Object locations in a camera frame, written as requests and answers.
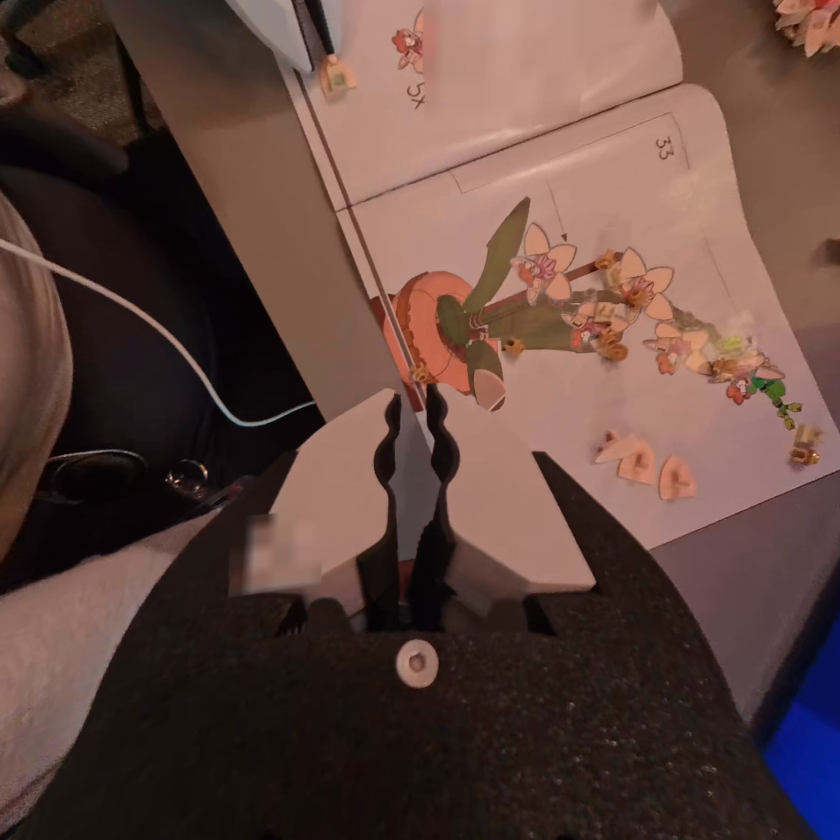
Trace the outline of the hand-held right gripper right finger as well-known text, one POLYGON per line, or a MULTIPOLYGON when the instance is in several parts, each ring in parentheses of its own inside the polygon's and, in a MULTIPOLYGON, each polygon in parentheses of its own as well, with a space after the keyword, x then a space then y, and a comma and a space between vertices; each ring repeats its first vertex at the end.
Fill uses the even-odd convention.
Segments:
POLYGON ((427 388, 438 509, 452 549, 443 582, 477 614, 501 600, 583 593, 595 577, 532 451, 447 384, 427 388))

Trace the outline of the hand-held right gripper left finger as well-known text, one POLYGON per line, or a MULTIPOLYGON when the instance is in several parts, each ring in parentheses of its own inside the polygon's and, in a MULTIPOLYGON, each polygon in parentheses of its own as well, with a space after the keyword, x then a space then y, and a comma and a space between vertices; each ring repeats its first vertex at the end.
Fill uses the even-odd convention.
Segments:
POLYGON ((385 388, 300 446, 269 512, 248 519, 228 594, 333 599, 375 613, 398 588, 394 444, 402 398, 385 388))

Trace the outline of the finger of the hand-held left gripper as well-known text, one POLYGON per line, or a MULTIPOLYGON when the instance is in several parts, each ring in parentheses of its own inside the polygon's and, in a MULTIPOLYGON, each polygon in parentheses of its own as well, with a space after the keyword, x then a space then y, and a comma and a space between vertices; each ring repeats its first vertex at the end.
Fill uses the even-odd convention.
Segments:
POLYGON ((312 57, 292 1, 227 1, 248 29, 298 71, 312 71, 312 57))
POLYGON ((328 55, 337 56, 342 48, 344 1, 314 1, 313 23, 328 55))

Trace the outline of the pink petal brick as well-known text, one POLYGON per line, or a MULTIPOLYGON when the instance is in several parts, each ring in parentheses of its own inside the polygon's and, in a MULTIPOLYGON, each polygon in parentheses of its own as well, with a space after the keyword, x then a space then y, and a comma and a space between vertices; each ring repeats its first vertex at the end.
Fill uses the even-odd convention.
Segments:
POLYGON ((618 460, 616 474, 623 480, 651 487, 656 474, 656 459, 651 445, 642 438, 632 438, 618 460))
POLYGON ((350 64, 347 63, 345 60, 339 58, 335 54, 327 54, 322 59, 322 63, 320 65, 318 77, 319 77, 319 82, 320 82, 322 92, 323 92, 324 96, 328 99, 341 98, 347 92, 352 91, 352 90, 357 88, 356 77, 354 75, 354 72, 353 72, 350 64), (348 78, 348 82, 350 84, 350 86, 347 89, 345 89, 343 91, 331 91, 330 83, 329 83, 329 79, 328 79, 328 67, 330 67, 330 66, 342 66, 344 68, 344 71, 345 71, 345 73, 347 75, 347 78, 348 78))
POLYGON ((697 480, 683 458, 670 455, 659 471, 657 488, 660 500, 679 501, 697 495, 697 480))
POLYGON ((597 465, 634 458, 641 440, 633 435, 621 435, 613 429, 607 430, 596 450, 594 463, 597 465))

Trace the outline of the person's right forearm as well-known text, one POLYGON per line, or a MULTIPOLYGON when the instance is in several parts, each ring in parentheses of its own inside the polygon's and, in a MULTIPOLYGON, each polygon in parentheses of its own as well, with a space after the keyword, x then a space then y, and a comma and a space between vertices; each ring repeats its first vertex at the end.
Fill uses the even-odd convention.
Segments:
POLYGON ((1 600, 1 830, 32 810, 77 740, 107 666, 175 557, 218 512, 1 600))

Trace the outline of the toy brick instruction booklet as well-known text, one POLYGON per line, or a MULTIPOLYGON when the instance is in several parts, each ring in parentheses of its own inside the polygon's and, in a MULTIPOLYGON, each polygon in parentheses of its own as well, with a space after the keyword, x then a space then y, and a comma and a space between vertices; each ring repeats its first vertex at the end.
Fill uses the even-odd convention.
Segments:
POLYGON ((675 308, 724 337, 752 339, 785 375, 797 423, 821 432, 813 465, 791 462, 795 432, 758 394, 681 370, 660 375, 640 318, 625 361, 529 351, 502 358, 493 412, 550 456, 647 548, 838 473, 838 427, 742 214, 726 123, 685 84, 661 7, 636 2, 347 2, 339 58, 357 88, 324 96, 317 71, 284 69, 388 350, 426 430, 426 391, 406 381, 392 299, 412 278, 479 281, 488 248, 517 253, 531 224, 576 247, 569 272, 635 249, 670 267, 675 308), (647 441, 654 484, 597 465, 607 430, 647 441), (658 496, 683 458, 693 498, 658 496))

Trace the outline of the person's torso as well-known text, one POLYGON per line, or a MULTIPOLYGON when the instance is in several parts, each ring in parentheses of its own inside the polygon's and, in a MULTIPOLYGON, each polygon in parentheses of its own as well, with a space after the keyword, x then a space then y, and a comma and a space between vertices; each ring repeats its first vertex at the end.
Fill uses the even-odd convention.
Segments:
POLYGON ((73 361, 51 273, 1 254, 1 558, 22 528, 67 419, 73 361))

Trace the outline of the blue plastic bin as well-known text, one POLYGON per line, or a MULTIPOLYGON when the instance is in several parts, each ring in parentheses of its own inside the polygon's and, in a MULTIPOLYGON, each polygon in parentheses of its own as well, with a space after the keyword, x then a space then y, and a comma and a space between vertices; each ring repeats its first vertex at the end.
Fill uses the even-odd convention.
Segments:
POLYGON ((818 838, 839 838, 839 607, 815 605, 752 719, 775 779, 818 838))

